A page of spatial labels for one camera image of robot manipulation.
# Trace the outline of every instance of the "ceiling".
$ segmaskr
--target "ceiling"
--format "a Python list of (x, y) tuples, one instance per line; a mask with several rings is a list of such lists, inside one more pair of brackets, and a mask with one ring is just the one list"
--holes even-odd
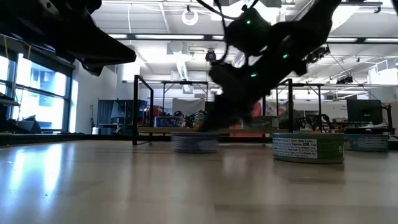
[[(296, 15), (308, 0), (295, 0), (294, 6), (284, 6), (286, 19)], [(188, 26), (182, 21), (182, 13), (189, 4), (198, 12), (198, 22)], [(398, 37), (398, 17), (389, 1), (383, 1), (382, 11), (373, 13), (376, 7), (360, 7), (349, 19), (335, 29), (333, 37)], [(97, 26), (109, 34), (223, 34), (220, 21), (211, 19), (211, 12), (189, 0), (170, 1), (105, 1), (95, 13), (93, 19)], [(176, 70), (175, 57), (166, 55), (167, 43), (163, 40), (124, 40), (122, 43), (134, 46), (141, 66), (141, 75), (170, 75)], [(188, 43), (193, 56), (186, 63), (188, 70), (207, 71), (205, 62), (207, 49), (214, 49), (217, 56), (224, 52), (223, 42), (191, 41)], [(345, 70), (351, 70), (358, 82), (366, 82), (368, 68), (384, 58), (398, 55), (398, 45), (369, 44), (331, 44), (331, 55), (311, 65), (309, 72), (295, 82), (327, 82), (329, 77), (338, 77)], [(229, 51), (229, 60), (237, 54), (236, 49)]]

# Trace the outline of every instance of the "window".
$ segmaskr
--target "window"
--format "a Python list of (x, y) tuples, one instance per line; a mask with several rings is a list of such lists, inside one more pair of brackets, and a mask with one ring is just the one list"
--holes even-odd
[(0, 83), (0, 93), (6, 94), (6, 86), (3, 83)]
[(21, 110), (14, 107), (13, 119), (22, 120), (35, 115), (42, 129), (62, 129), (63, 99), (17, 89), (16, 100), (21, 104)]
[(8, 59), (0, 56), (0, 80), (7, 80), (8, 77)]
[(67, 77), (18, 55), (17, 84), (65, 95)]

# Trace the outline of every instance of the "glass panel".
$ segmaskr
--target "glass panel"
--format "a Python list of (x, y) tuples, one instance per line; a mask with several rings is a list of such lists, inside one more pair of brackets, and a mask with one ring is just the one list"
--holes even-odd
[(0, 93), (6, 94), (6, 86), (3, 83), (0, 83)]
[(16, 90), (16, 100), (21, 104), (15, 106), (12, 113), (13, 119), (22, 120), (36, 115), (42, 129), (62, 129), (63, 99), (40, 95), (21, 89)]
[(8, 77), (8, 59), (0, 56), (0, 80), (7, 80)]
[(38, 65), (18, 55), (17, 83), (32, 88), (65, 95), (67, 77), (59, 72)]

